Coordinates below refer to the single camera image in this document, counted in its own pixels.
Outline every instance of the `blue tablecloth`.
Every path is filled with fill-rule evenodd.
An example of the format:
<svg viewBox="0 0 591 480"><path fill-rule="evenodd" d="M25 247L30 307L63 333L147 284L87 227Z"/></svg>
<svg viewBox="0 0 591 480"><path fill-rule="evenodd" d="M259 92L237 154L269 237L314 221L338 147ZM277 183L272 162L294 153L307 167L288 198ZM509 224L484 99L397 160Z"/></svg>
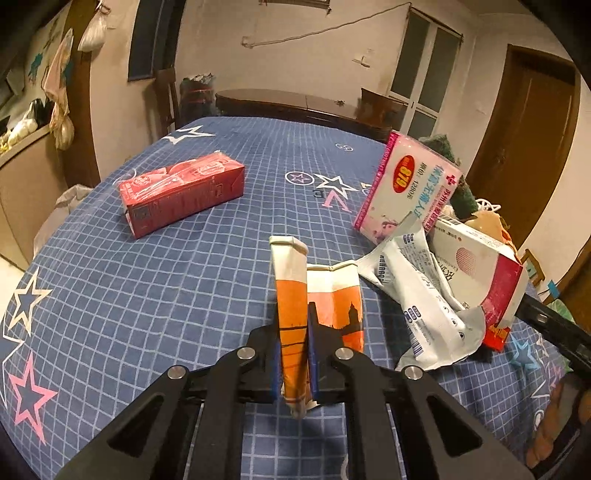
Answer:
<svg viewBox="0 0 591 480"><path fill-rule="evenodd" d="M134 240L117 179L215 150L246 165L244 196ZM270 235L298 237L312 263L369 252L351 222L383 151L316 125L205 118L98 185L37 255L1 326L0 420L41 480L169 366L211 365L271 321ZM409 347L404 319L366 284L362 294L365 353L393 368ZM554 347L517 322L491 364L464 361L435 376L523 456L561 366ZM340 478L345 452L342 406L302 421L281 402L247 408L244 479Z"/></svg>

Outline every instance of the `white wall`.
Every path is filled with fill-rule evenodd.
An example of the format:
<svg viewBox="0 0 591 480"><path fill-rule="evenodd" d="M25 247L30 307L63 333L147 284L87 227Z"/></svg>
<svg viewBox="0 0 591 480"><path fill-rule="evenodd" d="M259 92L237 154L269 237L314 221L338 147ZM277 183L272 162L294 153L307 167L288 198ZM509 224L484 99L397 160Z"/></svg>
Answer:
<svg viewBox="0 0 591 480"><path fill-rule="evenodd" d="M286 43L245 48L349 22L393 7L400 0L333 0L332 12L258 0L187 0L178 39L177 78L212 72L217 91L268 88L357 104L361 87L386 94L394 78L408 6L354 25ZM472 57L477 17L456 0L416 0L413 6L464 35L438 131L455 123ZM370 68L354 63L374 51Z"/></svg>
<svg viewBox="0 0 591 480"><path fill-rule="evenodd" d="M108 5L106 42L93 53L90 67L90 118L101 179L159 138L153 80L127 82L139 0Z"/></svg>
<svg viewBox="0 0 591 480"><path fill-rule="evenodd" d="M467 172L488 126L501 84L507 45L553 53L569 59L554 34L530 15L482 15L482 30L474 48L472 64L450 137L454 153ZM558 185L540 220L523 244L540 261L547 280L558 282L572 265L591 235L591 222L584 192L591 178L591 92L581 79L579 118L573 143ZM547 289L540 284L538 291Z"/></svg>

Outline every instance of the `wooden table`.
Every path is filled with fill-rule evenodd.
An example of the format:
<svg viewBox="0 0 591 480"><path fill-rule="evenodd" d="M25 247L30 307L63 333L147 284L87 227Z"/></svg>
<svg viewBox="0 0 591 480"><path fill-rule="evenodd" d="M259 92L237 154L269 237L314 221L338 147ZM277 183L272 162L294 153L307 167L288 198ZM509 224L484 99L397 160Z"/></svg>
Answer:
<svg viewBox="0 0 591 480"><path fill-rule="evenodd" d="M338 128L386 142L389 128L376 127L358 118L358 109L314 95L265 89L224 90L216 106L227 116L262 116Z"/></svg>

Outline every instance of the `crumpled plastic bag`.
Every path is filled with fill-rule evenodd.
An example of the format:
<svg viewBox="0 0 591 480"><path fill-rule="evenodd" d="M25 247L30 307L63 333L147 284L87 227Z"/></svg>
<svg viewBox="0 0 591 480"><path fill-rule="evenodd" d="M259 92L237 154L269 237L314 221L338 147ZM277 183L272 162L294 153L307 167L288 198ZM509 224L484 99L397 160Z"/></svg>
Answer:
<svg viewBox="0 0 591 480"><path fill-rule="evenodd" d="M90 192L92 192L92 189L78 184L70 187L61 194L56 200L55 208L35 235L35 239L33 240L33 256L39 253L41 247L47 243L58 227L64 223L67 216L72 213Z"/></svg>
<svg viewBox="0 0 591 480"><path fill-rule="evenodd" d="M73 37L72 29L69 29L64 35L60 46L57 47L56 56L51 62L45 84L43 84L43 91L50 100L55 102L49 122L49 130L53 132L56 138L56 148L59 150L67 150L74 141L74 124L68 116L70 109L68 107L66 81L63 78L63 72L70 61Z"/></svg>
<svg viewBox="0 0 591 480"><path fill-rule="evenodd" d="M82 38L78 44L78 51L94 51L100 49L105 43L106 32L106 13L99 8L82 34Z"/></svg>

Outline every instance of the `cardboard box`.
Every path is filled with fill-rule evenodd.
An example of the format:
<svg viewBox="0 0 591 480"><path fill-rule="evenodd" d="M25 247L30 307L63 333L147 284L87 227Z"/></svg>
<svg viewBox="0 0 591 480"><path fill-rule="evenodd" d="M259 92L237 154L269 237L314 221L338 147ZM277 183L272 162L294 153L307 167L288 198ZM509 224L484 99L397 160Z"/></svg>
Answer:
<svg viewBox="0 0 591 480"><path fill-rule="evenodd" d="M378 244L409 212L428 232L462 172L417 140L391 132L374 182L353 226Z"/></svg>
<svg viewBox="0 0 591 480"><path fill-rule="evenodd" d="M483 307L483 343L503 350L529 280L527 270L511 247L444 215L429 243L455 298L467 308Z"/></svg>
<svg viewBox="0 0 591 480"><path fill-rule="evenodd" d="M150 171L119 185L135 238L244 194L244 165L220 152Z"/></svg>

